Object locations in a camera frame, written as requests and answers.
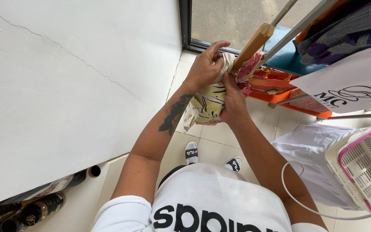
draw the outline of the white cable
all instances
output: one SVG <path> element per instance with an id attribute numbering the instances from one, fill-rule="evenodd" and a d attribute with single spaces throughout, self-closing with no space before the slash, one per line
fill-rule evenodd
<path id="1" fill-rule="evenodd" d="M 289 196 L 290 196 L 290 197 L 291 197 L 295 202 L 297 202 L 299 205 L 301 205 L 303 208 L 305 208 L 305 209 L 307 209 L 307 210 L 309 210 L 309 211 L 311 211 L 311 212 L 313 212 L 313 213 L 315 213 L 315 214 L 318 214 L 318 215 L 320 215 L 320 216 L 323 216 L 323 217 L 326 217 L 326 218 L 332 218 L 332 219 L 339 219 L 339 220 L 360 220 L 360 219 L 371 218 L 371 214 L 364 215 L 364 216 L 360 216 L 360 217 L 354 217 L 354 218 L 339 218 L 339 217 L 335 217 L 335 216 L 330 216 L 330 215 L 326 215 L 326 214 L 321 214 L 321 213 L 319 213 L 319 212 L 316 212 L 316 211 L 314 211 L 314 210 L 308 208 L 307 206 L 303 205 L 302 203 L 300 203 L 298 200 L 296 200 L 296 199 L 295 199 L 295 198 L 294 198 L 294 197 L 289 193 L 289 191 L 288 191 L 287 188 L 286 188 L 286 185 L 284 184 L 284 178 L 283 178 L 284 170 L 285 170 L 285 168 L 286 168 L 287 165 L 289 165 L 290 163 L 293 163 L 293 162 L 298 163 L 298 164 L 301 165 L 301 163 L 299 163 L 299 162 L 297 162 L 297 161 L 289 161 L 289 162 L 287 162 L 287 163 L 283 166 L 283 169 L 281 170 L 281 181 L 283 182 L 283 187 L 284 187 L 284 189 L 286 190 L 287 194 L 288 194 L 288 195 L 289 195 Z M 303 171 L 300 173 L 299 176 L 301 176 L 301 175 L 303 174 L 303 172 L 304 172 L 304 167 L 303 167 L 303 165 L 301 165 L 301 167 L 303 168 Z"/>

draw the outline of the white plastic basket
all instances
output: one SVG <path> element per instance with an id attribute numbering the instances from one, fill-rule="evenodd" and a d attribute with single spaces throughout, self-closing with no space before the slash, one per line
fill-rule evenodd
<path id="1" fill-rule="evenodd" d="M 371 212 L 371 128 L 329 147 L 326 160 L 353 201 Z"/>

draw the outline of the concrete ground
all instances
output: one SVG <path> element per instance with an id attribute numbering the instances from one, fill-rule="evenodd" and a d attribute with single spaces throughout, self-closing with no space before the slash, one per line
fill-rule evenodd
<path id="1" fill-rule="evenodd" d="M 293 28 L 320 0 L 298 0 L 279 25 Z M 287 0 L 193 0 L 191 38 L 229 40 L 242 50 L 263 23 L 271 23 Z"/>

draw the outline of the orange bag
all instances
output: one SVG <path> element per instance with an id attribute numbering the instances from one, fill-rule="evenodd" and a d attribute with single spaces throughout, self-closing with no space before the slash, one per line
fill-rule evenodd
<path id="1" fill-rule="evenodd" d="M 252 92 L 278 95 L 295 89 L 296 87 L 290 85 L 289 82 L 296 78 L 299 78 L 299 76 L 270 68 L 262 68 L 253 72 L 249 84 Z"/>

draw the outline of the wooden stick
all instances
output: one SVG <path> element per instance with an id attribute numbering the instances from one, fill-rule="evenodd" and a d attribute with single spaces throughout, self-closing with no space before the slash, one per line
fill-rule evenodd
<path id="1" fill-rule="evenodd" d="M 250 59 L 253 54 L 258 51 L 268 39 L 270 39 L 270 37 L 273 35 L 273 32 L 273 25 L 262 24 L 243 48 L 240 55 L 237 56 L 230 73 L 234 75 L 241 68 L 243 62 Z"/>

